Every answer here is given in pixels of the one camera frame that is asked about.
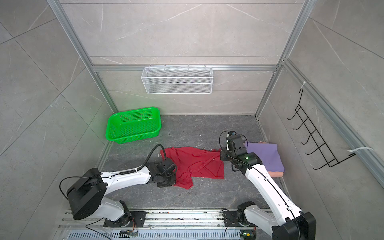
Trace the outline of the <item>red t shirt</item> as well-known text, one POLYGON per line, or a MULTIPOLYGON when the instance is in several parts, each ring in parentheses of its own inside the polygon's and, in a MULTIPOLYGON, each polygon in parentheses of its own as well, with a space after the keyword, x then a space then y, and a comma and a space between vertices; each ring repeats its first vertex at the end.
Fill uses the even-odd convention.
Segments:
POLYGON ((220 150, 201 150, 193 147, 161 150, 163 159, 171 159, 177 166, 176 187, 193 187, 192 178, 224 179, 224 162, 220 150))

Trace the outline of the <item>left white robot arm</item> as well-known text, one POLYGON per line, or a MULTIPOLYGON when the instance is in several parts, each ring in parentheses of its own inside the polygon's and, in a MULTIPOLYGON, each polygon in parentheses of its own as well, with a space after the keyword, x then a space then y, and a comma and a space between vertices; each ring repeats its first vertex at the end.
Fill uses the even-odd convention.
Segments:
POLYGON ((157 187, 170 187, 176 183, 178 167, 171 159, 161 163, 149 163, 139 168, 100 172, 93 168, 77 181, 65 194, 76 221, 88 217, 105 219, 105 227, 134 226, 133 216, 124 201, 113 201, 106 195, 136 185, 156 183, 157 187))

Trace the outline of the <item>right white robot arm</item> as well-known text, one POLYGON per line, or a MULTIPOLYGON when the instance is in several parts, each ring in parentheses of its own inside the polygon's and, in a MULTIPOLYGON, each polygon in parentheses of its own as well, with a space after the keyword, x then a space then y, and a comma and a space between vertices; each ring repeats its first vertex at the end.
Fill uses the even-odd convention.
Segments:
POLYGON ((238 223, 255 225, 273 240, 314 240, 317 221, 310 213, 296 206, 269 175, 255 153, 222 150, 231 164, 249 180, 262 195, 272 213, 261 210, 254 202, 238 206, 238 223))

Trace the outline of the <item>purple folded t shirt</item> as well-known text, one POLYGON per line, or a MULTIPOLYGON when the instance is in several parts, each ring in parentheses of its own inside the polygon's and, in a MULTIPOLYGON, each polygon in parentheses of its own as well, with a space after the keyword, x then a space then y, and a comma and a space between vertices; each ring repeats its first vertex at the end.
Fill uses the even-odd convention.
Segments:
POLYGON ((281 157, 278 152, 278 145, 269 143, 248 143, 245 144, 248 153, 255 153, 263 162, 267 171, 285 172, 281 157))

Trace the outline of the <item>green plastic basket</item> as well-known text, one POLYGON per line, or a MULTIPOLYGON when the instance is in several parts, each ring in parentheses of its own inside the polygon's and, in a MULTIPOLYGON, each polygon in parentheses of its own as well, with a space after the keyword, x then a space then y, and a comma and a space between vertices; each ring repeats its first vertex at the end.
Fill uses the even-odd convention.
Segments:
POLYGON ((116 113, 109 117, 106 139, 117 144, 154 138, 162 128, 160 110, 149 107, 116 113))

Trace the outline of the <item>small green circuit board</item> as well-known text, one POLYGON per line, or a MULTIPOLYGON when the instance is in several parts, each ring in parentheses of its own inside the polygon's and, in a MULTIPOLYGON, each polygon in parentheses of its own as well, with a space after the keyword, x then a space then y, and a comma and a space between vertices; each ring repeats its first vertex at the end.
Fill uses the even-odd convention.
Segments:
POLYGON ((255 240, 257 234, 251 230, 244 230, 240 233, 240 237, 242 240, 255 240))

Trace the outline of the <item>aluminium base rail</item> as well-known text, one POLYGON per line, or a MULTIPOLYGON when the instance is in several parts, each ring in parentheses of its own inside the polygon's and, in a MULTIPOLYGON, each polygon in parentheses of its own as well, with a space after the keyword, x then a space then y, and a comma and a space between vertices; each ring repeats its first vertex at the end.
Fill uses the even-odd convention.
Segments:
POLYGON ((256 240, 271 236, 255 225, 238 223, 235 209, 132 210, 134 226, 105 227, 106 220, 71 219, 65 212, 55 240, 241 240, 240 233, 251 230, 256 240))

